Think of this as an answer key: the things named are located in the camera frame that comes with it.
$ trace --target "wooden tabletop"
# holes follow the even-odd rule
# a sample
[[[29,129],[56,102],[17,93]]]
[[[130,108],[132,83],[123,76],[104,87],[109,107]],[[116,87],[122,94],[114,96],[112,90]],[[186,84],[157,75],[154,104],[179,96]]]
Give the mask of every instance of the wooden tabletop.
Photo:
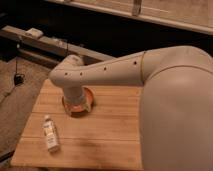
[[[62,91],[46,80],[17,145],[13,166],[142,170],[139,142],[139,87],[87,86],[95,96],[91,113],[65,114]],[[56,124],[61,149],[50,154],[44,115]]]

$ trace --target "floor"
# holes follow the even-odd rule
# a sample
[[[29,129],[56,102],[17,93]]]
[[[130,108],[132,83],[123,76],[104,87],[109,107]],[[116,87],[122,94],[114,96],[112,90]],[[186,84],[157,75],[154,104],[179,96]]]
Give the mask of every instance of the floor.
[[[18,58],[18,72],[25,75],[23,85],[14,87],[15,59],[0,60],[0,155],[15,149],[43,81],[50,69]],[[0,171],[37,171],[36,168],[16,168],[9,160],[0,163]]]

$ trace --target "cable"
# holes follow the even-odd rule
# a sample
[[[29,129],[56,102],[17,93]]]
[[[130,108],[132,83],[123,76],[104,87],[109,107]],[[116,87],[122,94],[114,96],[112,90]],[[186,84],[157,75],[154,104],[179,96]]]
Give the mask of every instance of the cable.
[[[69,43],[68,43],[68,39],[61,39],[62,40],[62,42],[66,42],[66,45],[67,45],[67,47],[66,47],[66,51],[65,51],[65,58],[68,56],[68,54],[69,54]]]
[[[20,46],[22,44],[22,37],[19,36],[19,43],[17,44],[17,49],[20,49]],[[15,68],[15,74],[13,77],[14,85],[19,86],[24,83],[24,74],[18,73],[18,57],[16,57],[16,68]]]

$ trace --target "white device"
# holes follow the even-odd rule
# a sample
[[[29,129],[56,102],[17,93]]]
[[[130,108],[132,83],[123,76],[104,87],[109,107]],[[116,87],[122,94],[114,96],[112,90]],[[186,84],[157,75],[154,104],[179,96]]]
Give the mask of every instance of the white device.
[[[213,170],[213,59],[204,51],[163,48],[89,66],[70,55],[52,70],[50,79],[71,106],[88,105],[83,85],[144,86],[144,170]]]
[[[31,28],[25,32],[25,35],[30,36],[34,39],[39,39],[43,36],[43,32],[41,30]]]

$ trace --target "bottle cap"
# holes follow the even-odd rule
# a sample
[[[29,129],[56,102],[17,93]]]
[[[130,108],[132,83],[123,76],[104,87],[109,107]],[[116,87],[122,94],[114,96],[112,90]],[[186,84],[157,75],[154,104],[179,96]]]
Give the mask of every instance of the bottle cap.
[[[45,120],[45,121],[50,120],[50,115],[45,115],[45,116],[44,116],[44,120]]]

